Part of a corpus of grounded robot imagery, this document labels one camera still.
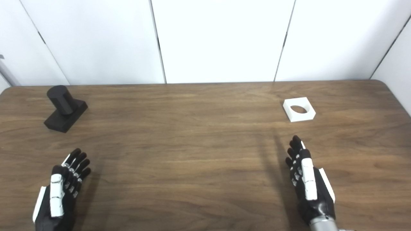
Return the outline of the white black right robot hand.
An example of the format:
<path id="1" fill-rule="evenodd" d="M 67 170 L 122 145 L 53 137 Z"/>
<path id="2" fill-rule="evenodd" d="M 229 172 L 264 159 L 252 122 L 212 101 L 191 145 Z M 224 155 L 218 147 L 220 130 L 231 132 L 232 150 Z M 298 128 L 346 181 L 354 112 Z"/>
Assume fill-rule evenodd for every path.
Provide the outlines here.
<path id="1" fill-rule="evenodd" d="M 294 135 L 289 146 L 285 161 L 300 217 L 307 225 L 318 217 L 335 220 L 335 195 L 324 170 L 314 166 L 311 153 L 300 137 Z"/>

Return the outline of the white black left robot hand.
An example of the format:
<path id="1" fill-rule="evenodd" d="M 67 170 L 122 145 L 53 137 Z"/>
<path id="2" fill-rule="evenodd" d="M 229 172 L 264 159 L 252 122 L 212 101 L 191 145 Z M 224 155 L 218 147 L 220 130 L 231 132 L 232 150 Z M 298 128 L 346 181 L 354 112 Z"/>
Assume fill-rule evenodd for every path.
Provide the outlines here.
<path id="1" fill-rule="evenodd" d="M 52 168 L 50 183 L 41 187 L 32 220 L 36 231 L 72 231 L 76 223 L 76 202 L 91 161 L 80 148 L 74 149 Z"/>

